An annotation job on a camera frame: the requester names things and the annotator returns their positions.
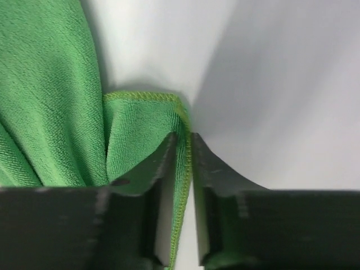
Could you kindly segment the green microfiber towel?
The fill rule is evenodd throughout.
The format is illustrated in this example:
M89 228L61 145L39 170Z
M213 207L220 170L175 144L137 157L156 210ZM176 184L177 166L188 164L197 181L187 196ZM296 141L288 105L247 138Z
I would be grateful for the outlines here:
M79 1L1 2L1 188L101 187L177 135L170 264L191 178L191 136L171 93L103 93Z

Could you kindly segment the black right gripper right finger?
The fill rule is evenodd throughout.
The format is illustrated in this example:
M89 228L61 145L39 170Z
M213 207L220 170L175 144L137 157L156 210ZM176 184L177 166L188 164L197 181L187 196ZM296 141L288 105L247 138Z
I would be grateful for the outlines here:
M359 192L270 190L191 136L199 263L205 269L358 269Z

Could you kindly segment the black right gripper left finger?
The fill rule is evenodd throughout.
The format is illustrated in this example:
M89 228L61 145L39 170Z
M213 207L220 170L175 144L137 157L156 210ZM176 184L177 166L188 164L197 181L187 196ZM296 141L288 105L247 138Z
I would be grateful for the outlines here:
M2 269L170 264L177 135L101 187L1 188Z

